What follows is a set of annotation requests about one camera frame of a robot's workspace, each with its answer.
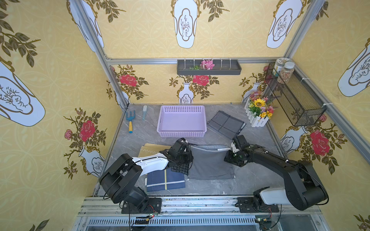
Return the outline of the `plain grey pillowcase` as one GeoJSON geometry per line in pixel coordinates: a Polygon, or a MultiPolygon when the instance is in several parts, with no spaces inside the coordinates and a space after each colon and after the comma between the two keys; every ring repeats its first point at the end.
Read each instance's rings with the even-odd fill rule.
{"type": "Polygon", "coordinates": [[[231,180],[235,178],[232,164],[224,161],[230,147],[225,145],[192,145],[193,162],[189,178],[193,180],[231,180]]]}

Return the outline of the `purple perforated plastic basket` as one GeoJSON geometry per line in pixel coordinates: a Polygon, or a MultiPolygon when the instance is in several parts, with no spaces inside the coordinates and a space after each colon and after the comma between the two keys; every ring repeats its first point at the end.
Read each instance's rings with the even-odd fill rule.
{"type": "Polygon", "coordinates": [[[157,133],[162,138],[203,138],[207,132],[203,105],[161,106],[157,133]]]}

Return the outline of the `black white grid pillowcase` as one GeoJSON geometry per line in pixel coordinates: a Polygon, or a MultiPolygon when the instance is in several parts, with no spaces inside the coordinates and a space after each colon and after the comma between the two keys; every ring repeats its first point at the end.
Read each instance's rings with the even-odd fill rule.
{"type": "Polygon", "coordinates": [[[175,165],[171,168],[171,171],[182,173],[186,176],[189,176],[190,164],[175,165]]]}

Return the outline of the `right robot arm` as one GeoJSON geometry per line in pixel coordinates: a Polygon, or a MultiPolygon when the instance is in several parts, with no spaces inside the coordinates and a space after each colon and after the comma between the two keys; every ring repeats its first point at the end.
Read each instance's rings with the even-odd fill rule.
{"type": "Polygon", "coordinates": [[[253,193],[255,210],[261,211],[263,207],[280,204],[292,205],[304,211],[329,202],[328,192],[311,163],[282,158],[260,145],[248,143],[243,135],[234,137],[231,147],[224,158],[225,162],[238,167],[256,163],[283,178],[283,187],[265,187],[253,193]]]}

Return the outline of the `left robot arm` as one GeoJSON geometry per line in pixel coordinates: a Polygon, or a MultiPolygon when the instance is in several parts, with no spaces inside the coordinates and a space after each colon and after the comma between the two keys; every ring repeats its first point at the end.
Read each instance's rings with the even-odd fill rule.
{"type": "Polygon", "coordinates": [[[131,157],[122,154],[99,178],[104,196],[114,204],[127,202],[143,212],[149,206],[147,194],[135,184],[138,179],[151,172],[165,170],[193,162],[190,145],[186,139],[178,139],[170,149],[162,150],[149,157],[131,157]]]}

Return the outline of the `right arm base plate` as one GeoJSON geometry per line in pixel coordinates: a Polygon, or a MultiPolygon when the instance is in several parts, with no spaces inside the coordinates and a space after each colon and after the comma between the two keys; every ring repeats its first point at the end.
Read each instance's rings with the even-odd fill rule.
{"type": "Polygon", "coordinates": [[[235,207],[240,213],[278,213],[277,205],[267,205],[259,197],[238,197],[235,207]]]}

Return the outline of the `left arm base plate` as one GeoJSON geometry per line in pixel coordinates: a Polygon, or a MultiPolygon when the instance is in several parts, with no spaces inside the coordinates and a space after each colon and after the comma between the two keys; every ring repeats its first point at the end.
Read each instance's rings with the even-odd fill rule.
{"type": "Polygon", "coordinates": [[[161,213],[162,199],[159,197],[149,197],[141,203],[130,203],[124,201],[122,214],[151,214],[161,213]]]}

